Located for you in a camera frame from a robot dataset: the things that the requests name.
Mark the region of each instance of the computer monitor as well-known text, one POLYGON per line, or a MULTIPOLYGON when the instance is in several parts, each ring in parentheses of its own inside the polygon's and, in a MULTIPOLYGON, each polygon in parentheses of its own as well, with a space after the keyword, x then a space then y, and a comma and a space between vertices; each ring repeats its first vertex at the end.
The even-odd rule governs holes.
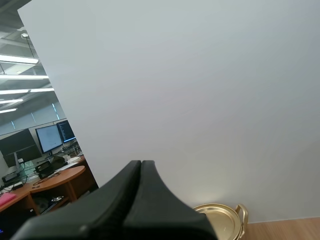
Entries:
POLYGON ((57 125, 37 128, 35 132, 43 154, 46 152, 52 154, 52 149, 62 145, 57 125))
POLYGON ((59 134, 61 136, 61 139, 64 143, 71 141, 72 139, 75 139, 75 134, 71 129, 71 126, 68 122, 68 120, 58 122, 57 124, 59 134))
POLYGON ((0 151, 9 168, 16 166, 14 153, 16 153, 17 159, 23 159, 24 162, 42 156, 29 129, 1 139, 0 151))

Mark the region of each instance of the black monitor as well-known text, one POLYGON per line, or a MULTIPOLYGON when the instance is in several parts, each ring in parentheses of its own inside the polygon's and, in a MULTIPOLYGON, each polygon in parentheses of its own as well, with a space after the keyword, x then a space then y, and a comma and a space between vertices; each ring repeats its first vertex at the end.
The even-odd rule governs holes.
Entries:
POLYGON ((61 139, 64 143, 76 138, 68 120, 58 122, 56 125, 58 127, 61 139))
POLYGON ((23 159, 24 162, 42 156, 29 129, 1 139, 0 151, 9 168, 16 166, 14 153, 16 153, 18 159, 23 159))
POLYGON ((38 137, 40 148, 42 153, 49 152, 51 150, 62 145, 60 134, 57 125, 45 126, 35 129, 36 136, 38 137))

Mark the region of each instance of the wooden table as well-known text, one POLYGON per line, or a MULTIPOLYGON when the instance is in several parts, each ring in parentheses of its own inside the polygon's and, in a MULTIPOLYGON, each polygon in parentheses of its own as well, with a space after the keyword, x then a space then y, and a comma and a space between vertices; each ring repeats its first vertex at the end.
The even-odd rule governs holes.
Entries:
POLYGON ((86 168, 84 166, 76 166, 61 171, 60 175, 49 178, 43 183, 34 185, 34 183, 39 180, 26 183, 23 187, 12 191, 12 193, 16 194, 16 198, 0 206, 0 212, 6 210, 12 205, 20 204, 23 205, 24 208, 34 209, 35 213, 40 215, 32 198, 32 194, 50 190, 55 191, 57 194, 66 194, 68 199, 71 202, 74 202, 77 200, 77 195, 71 181, 80 176, 83 172, 85 172, 85 170, 86 168))

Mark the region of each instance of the ceiling lamp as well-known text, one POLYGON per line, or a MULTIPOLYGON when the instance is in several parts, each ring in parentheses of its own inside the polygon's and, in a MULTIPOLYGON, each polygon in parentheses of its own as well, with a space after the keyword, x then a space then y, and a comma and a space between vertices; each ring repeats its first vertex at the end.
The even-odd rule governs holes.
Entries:
POLYGON ((18 102, 22 102, 22 101, 23 101, 23 99, 4 100, 4 101, 0 101, 0 104, 18 103, 18 102))
POLYGON ((23 56, 0 55, 0 62, 9 64, 31 64, 36 65, 39 59, 23 56))
POLYGON ((54 91, 54 89, 52 87, 50 87, 50 88, 0 90, 0 95, 5 95, 5 94, 26 94, 29 91, 30 91, 30 93, 41 93, 41 92, 51 92, 51 91, 54 91))
POLYGON ((4 80, 42 80, 48 79, 46 75, 8 75, 0 74, 0 79, 4 80))
POLYGON ((54 89, 52 87, 30 89, 30 93, 51 92, 51 91, 54 91, 54 89))
POLYGON ((29 92, 29 89, 1 90, 0 95, 3 95, 3 94, 25 94, 27 92, 29 92))
POLYGON ((2 110, 2 111, 0 111, 0 114, 8 113, 8 112, 13 112, 13 111, 15 111, 15 110, 17 110, 17 108, 12 108, 12 109, 7 109, 7 110, 2 110))

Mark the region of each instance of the gold tin lid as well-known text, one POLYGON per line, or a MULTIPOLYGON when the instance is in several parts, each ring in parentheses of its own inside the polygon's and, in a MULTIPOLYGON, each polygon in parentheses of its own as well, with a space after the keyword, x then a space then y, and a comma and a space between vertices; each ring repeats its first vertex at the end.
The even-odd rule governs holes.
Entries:
POLYGON ((219 240, 238 240, 245 234, 248 211, 241 204, 236 207, 236 210, 217 203, 200 205, 194 210, 206 215, 219 240), (238 215, 240 209, 243 211, 242 223, 238 215))

